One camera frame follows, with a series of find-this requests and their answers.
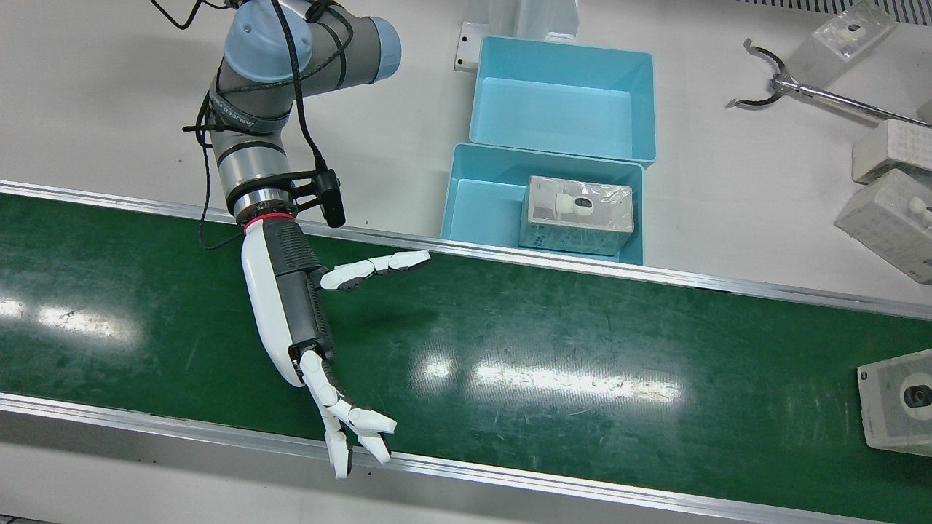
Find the black cable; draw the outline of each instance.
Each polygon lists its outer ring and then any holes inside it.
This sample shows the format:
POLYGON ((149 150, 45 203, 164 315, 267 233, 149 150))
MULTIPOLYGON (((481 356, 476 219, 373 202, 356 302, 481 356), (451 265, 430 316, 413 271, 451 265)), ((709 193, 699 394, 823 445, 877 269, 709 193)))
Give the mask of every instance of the black cable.
POLYGON ((204 101, 200 104, 200 109, 198 110, 198 117, 195 120, 195 125, 182 128, 182 131, 194 132, 194 136, 198 140, 198 145, 200 145, 201 154, 204 157, 204 180, 206 190, 204 193, 204 207, 200 210, 200 220, 198 221, 198 241, 200 242, 200 247, 206 249, 207 251, 220 249, 221 247, 233 242, 242 236, 242 231, 240 231, 236 235, 215 245, 208 245, 204 240, 204 224, 207 218, 207 208, 211 205, 211 162, 208 159, 207 150, 213 149, 213 144, 207 143, 207 131, 223 130, 223 126, 207 124, 208 120, 210 120, 210 113, 211 98, 210 95, 204 95, 204 101))
POLYGON ((314 139, 310 137, 308 123, 304 116, 304 94, 301 92, 301 72, 297 63, 295 40, 292 38, 291 28, 288 27, 288 20, 285 19, 285 13, 281 10, 281 4, 279 3, 279 0, 271 0, 271 2, 272 8, 275 9, 275 14, 279 17, 281 30, 285 34, 285 44, 288 46, 288 58, 291 61, 292 67, 292 85, 295 87, 295 108, 297 109, 297 121, 299 124, 301 124, 301 133, 304 135, 304 140, 308 143, 310 150, 314 153, 314 169, 317 171, 327 171, 327 162, 323 159, 323 153, 321 153, 321 150, 317 147, 317 144, 314 143, 314 139))
POLYGON ((165 15, 165 18, 169 19, 172 25, 174 25, 175 27, 177 27, 178 29, 182 31, 184 31, 188 27, 191 27, 191 22, 194 21, 194 17, 198 15, 198 9, 200 9, 201 5, 213 7, 214 9, 227 9, 228 8, 227 6, 216 6, 208 2, 207 0, 197 0, 197 2, 194 3, 194 6, 191 7, 191 12, 187 15, 187 20, 185 21, 185 23, 178 23, 178 21, 172 18, 169 12, 166 11, 164 7, 160 6, 156 0, 149 0, 149 2, 152 2, 152 5, 155 6, 159 12, 165 15))
POLYGON ((207 159, 207 147, 203 147, 201 151, 204 154, 204 172, 207 174, 207 193, 204 195, 204 209, 200 211, 200 220, 198 221, 198 241, 200 241, 200 247, 206 249, 207 251, 213 251, 214 249, 220 249, 221 247, 233 242, 242 236, 242 231, 233 235, 232 237, 226 239, 215 245, 207 245, 207 242, 204 241, 204 222, 207 217, 207 206, 211 203, 211 163, 207 159))

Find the light blue box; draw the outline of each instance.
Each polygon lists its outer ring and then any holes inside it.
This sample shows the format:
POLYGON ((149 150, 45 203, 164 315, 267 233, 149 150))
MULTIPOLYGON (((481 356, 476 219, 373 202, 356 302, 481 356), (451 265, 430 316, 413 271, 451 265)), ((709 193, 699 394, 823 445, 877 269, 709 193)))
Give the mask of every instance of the light blue box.
POLYGON ((634 161, 657 158, 653 56, 487 36, 470 140, 634 161))
POLYGON ((446 191, 441 238, 519 247, 522 206, 531 175, 630 186, 635 230, 616 256, 570 254, 644 264, 644 168, 634 162, 575 157, 479 144, 457 144, 446 191))

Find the white box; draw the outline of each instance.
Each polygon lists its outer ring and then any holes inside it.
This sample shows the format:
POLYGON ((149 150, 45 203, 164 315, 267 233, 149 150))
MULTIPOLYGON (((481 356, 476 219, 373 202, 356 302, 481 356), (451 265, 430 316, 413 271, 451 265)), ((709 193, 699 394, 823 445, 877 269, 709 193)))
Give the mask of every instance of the white box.
POLYGON ((917 113, 919 114, 920 120, 932 124, 932 100, 924 103, 917 113))
POLYGON ((859 190, 835 226, 918 283, 932 283, 932 189, 893 170, 859 190))
POLYGON ((530 177, 522 209, 520 245, 617 255, 634 230, 630 186, 530 177))
POLYGON ((857 369, 868 446, 932 457, 932 350, 857 369))
POLYGON ((884 120, 855 143, 851 157, 851 179, 855 182, 867 184, 899 169, 932 186, 932 129, 884 120))
POLYGON ((897 21, 873 2, 859 2, 806 36, 787 68, 802 83, 824 88, 896 27, 897 21))

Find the robotic hand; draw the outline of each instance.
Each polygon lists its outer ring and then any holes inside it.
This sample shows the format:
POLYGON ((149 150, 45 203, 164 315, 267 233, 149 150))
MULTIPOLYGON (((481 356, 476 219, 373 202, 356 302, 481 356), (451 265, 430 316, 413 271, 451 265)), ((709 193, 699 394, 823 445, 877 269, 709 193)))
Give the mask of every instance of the robotic hand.
POLYGON ((328 0, 227 0, 237 9, 225 56, 199 114, 199 142, 212 147, 226 205, 242 225, 242 266, 262 343, 281 375, 307 386, 323 419, 337 477, 351 467, 346 428, 380 462, 395 421, 356 406, 331 372, 334 343, 320 290, 352 290, 373 274, 416 269, 427 252, 321 265, 295 216, 320 205, 327 224, 345 222, 339 181, 310 139, 301 98, 392 75, 401 43, 382 19, 356 18, 328 0), (281 129, 297 102, 315 170, 290 172, 281 129), (203 141, 209 132, 211 145, 203 141), (307 181, 297 185, 298 181, 307 181))

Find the conveyor belt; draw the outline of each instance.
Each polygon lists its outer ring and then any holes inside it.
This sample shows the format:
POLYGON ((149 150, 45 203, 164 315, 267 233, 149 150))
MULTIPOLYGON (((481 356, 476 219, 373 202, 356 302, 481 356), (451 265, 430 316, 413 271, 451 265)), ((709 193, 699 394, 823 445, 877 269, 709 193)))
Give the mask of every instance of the conveyor belt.
MULTIPOLYGON (((320 438, 261 349, 235 246, 194 221, 0 195, 0 391, 320 438)), ((224 237, 230 226, 209 225, 224 237)), ((313 241, 334 265, 391 248, 313 241)), ((323 297, 393 448, 927 522, 930 459, 867 448, 855 368, 932 323, 437 255, 323 297)))

